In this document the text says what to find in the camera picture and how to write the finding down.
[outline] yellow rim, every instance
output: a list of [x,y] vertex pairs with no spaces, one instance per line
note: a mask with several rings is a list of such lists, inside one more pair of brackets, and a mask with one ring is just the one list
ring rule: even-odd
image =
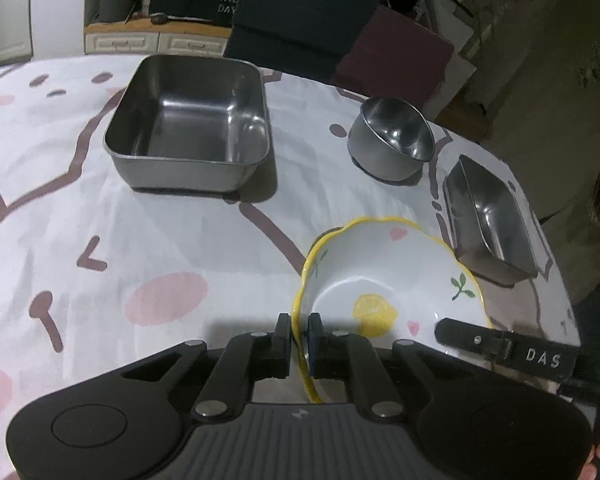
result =
[[[423,233],[426,237],[429,237],[436,243],[442,245],[447,251],[449,251],[449,253],[453,256],[454,260],[456,260],[456,255],[454,254],[451,247],[449,247],[447,244],[445,244],[440,238],[426,234],[426,232],[424,232],[423,229],[415,222],[412,222],[411,220],[407,220],[406,218],[398,218],[397,216],[387,216],[384,218],[371,218],[369,216],[365,216],[365,217],[356,218],[356,219],[352,220],[351,222],[349,222],[348,224],[346,224],[345,226],[343,226],[341,229],[325,234],[314,244],[314,246],[309,251],[309,254],[308,254],[306,260],[304,261],[304,266],[302,266],[300,288],[298,289],[298,292],[296,293],[296,296],[294,298],[293,309],[291,311],[291,332],[293,333],[294,338],[295,338],[296,342],[298,343],[298,367],[300,368],[300,374],[302,376],[302,384],[304,385],[304,390],[305,390],[307,396],[309,397],[311,402],[314,402],[314,403],[320,403],[320,402],[322,402],[322,399],[320,398],[320,395],[318,395],[318,392],[315,389],[314,382],[309,375],[308,364],[307,364],[306,360],[304,359],[304,345],[302,344],[302,338],[301,338],[301,332],[300,332],[300,300],[302,298],[302,292],[304,291],[304,286],[306,284],[306,279],[307,279],[307,275],[309,273],[309,268],[311,267],[311,264],[314,262],[316,254],[318,253],[318,251],[320,251],[320,249],[323,247],[323,245],[325,243],[327,243],[329,240],[331,240],[333,237],[336,237],[339,234],[342,234],[344,231],[346,231],[350,227],[353,227],[354,225],[360,224],[362,222],[400,222],[402,224],[407,224],[408,226],[410,226],[414,229],[417,229],[418,231]],[[493,326],[491,324],[491,321],[489,320],[489,317],[487,316],[486,311],[484,309],[484,298],[482,297],[482,291],[480,290],[480,285],[478,285],[478,282],[475,281],[474,275],[471,273],[471,271],[469,269],[467,269],[463,264],[458,262],[458,260],[456,260],[456,264],[458,264],[458,267],[460,267],[462,272],[464,272],[469,277],[469,279],[471,279],[473,284],[475,285],[475,289],[478,291],[478,298],[480,299],[480,304],[482,305],[482,311],[484,312],[484,317],[486,319],[487,327],[492,328]]]

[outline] shelf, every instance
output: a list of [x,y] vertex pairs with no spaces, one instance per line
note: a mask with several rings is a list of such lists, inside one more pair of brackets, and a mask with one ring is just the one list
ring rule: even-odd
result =
[[132,18],[128,22],[91,23],[84,27],[85,34],[109,34],[120,32],[170,32],[172,34],[199,34],[212,38],[228,38],[231,29],[198,22],[169,21],[154,25],[149,18]]

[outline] stainless steel rectangular tray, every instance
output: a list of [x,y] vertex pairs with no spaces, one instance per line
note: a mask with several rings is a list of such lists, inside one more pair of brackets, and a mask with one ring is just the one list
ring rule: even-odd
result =
[[501,285],[538,275],[525,222],[503,181],[460,155],[444,191],[460,262]]
[[104,135],[118,173],[135,189],[232,191],[270,145],[260,70],[211,57],[142,60]]

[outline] stainless steel bowl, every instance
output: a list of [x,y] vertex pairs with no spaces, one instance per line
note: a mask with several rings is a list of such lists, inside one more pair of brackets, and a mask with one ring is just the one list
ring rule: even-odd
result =
[[518,203],[503,181],[460,155],[444,191],[460,262],[501,285],[538,275]]
[[391,182],[413,175],[433,158],[435,147],[422,114],[405,101],[385,97],[362,103],[347,146],[363,170]]
[[232,191],[270,145],[260,70],[211,57],[142,60],[104,135],[118,173],[135,189]]

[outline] green leaf pattern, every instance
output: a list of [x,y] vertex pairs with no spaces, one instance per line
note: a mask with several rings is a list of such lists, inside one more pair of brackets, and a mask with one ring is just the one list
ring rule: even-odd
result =
[[314,264],[312,265],[311,271],[309,272],[309,278],[311,278],[314,275],[316,278],[318,277],[318,264],[324,260],[324,257],[327,255],[328,252],[329,250],[325,249],[324,252],[314,260]]
[[451,298],[451,301],[457,300],[460,294],[466,294],[469,298],[475,298],[474,291],[464,288],[464,286],[466,285],[466,276],[464,275],[464,272],[460,274],[459,282],[455,278],[451,278],[451,285],[458,289],[458,292],[454,297]]

